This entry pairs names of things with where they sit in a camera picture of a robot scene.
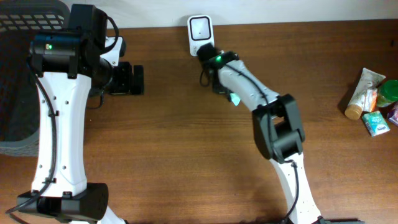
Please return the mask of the white cream tube gold cap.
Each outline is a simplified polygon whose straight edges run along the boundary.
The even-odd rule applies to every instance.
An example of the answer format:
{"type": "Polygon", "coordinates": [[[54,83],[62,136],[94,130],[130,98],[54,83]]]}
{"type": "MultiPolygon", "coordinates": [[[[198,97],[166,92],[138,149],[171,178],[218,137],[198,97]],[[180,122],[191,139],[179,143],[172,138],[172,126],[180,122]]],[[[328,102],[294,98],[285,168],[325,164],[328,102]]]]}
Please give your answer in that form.
{"type": "Polygon", "coordinates": [[[345,109],[345,116],[353,120],[359,119],[363,113],[366,90],[377,88],[385,78],[384,75],[363,68],[355,91],[345,109]]]}

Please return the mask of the orange tissue pack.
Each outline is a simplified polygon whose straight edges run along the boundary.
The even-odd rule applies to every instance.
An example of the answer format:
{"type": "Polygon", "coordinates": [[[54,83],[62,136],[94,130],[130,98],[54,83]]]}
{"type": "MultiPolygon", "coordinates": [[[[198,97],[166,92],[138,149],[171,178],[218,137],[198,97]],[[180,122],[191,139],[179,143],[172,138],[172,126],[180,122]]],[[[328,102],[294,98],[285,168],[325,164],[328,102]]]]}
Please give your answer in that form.
{"type": "Polygon", "coordinates": [[[376,108],[377,103],[377,88],[368,89],[365,92],[365,100],[363,111],[371,113],[376,108]]]}

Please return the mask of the red purple snack package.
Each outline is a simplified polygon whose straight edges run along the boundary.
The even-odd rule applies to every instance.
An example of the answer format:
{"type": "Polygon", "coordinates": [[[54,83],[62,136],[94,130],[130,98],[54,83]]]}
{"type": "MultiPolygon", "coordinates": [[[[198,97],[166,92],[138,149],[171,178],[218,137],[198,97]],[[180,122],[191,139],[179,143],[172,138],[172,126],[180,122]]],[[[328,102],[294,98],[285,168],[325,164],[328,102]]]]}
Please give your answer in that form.
{"type": "Polygon", "coordinates": [[[398,103],[395,103],[390,112],[388,112],[387,120],[398,126],[398,103]]]}

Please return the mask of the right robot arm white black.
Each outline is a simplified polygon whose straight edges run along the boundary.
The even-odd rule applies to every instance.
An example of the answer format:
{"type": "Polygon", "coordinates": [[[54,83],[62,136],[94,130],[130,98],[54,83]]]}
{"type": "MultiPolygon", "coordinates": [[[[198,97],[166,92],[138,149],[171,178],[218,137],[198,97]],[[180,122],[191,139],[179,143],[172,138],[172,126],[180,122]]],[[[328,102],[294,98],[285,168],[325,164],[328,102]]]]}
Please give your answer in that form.
{"type": "Polygon", "coordinates": [[[273,165],[287,202],[281,223],[324,223],[305,173],[305,133],[295,98],[266,87],[235,52],[221,52],[205,44],[199,47],[197,57],[209,79],[236,94],[251,112],[254,142],[273,165]]]}

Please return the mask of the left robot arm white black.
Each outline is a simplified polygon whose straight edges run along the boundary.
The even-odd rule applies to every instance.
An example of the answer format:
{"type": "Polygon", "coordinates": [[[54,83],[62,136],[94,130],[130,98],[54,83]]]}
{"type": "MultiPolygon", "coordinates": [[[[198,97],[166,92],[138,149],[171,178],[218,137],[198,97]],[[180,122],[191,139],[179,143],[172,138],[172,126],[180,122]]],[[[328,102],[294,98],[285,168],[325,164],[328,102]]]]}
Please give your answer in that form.
{"type": "Polygon", "coordinates": [[[124,39],[107,37],[113,19],[90,4],[74,4],[67,26],[38,33],[27,67],[39,91],[39,156],[28,192],[7,214],[17,212],[61,223],[125,224],[109,207],[104,183],[87,181],[83,138],[88,98],[142,95],[144,68],[122,62],[124,39]]]}

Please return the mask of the teal tissue pack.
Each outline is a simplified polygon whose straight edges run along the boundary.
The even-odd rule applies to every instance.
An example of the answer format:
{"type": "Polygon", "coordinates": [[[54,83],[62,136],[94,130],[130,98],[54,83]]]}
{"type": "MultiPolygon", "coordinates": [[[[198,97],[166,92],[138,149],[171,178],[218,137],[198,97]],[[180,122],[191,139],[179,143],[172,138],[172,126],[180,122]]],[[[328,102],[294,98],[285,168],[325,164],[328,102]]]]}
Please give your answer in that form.
{"type": "Polygon", "coordinates": [[[363,115],[362,120],[364,121],[364,124],[372,137],[390,131],[390,128],[380,111],[366,113],[363,115]]]}

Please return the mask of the green lid glass jar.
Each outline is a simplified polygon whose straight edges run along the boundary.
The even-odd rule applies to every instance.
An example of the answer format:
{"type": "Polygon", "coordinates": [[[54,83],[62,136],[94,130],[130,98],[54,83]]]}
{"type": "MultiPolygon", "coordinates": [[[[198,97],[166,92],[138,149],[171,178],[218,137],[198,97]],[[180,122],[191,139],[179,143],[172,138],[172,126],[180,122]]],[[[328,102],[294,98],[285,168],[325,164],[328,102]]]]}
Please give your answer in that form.
{"type": "Polygon", "coordinates": [[[376,106],[387,107],[397,101],[397,80],[388,80],[379,87],[376,106]]]}

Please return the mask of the teal pouch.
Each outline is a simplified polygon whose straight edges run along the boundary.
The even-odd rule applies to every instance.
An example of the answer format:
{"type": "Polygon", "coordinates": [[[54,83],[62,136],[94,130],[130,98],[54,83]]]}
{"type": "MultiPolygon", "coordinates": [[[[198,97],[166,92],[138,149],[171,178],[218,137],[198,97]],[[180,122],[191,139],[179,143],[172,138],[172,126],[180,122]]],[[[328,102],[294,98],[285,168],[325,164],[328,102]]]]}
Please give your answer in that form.
{"type": "Polygon", "coordinates": [[[230,93],[229,96],[233,105],[238,106],[240,104],[241,99],[237,94],[230,93]]]}

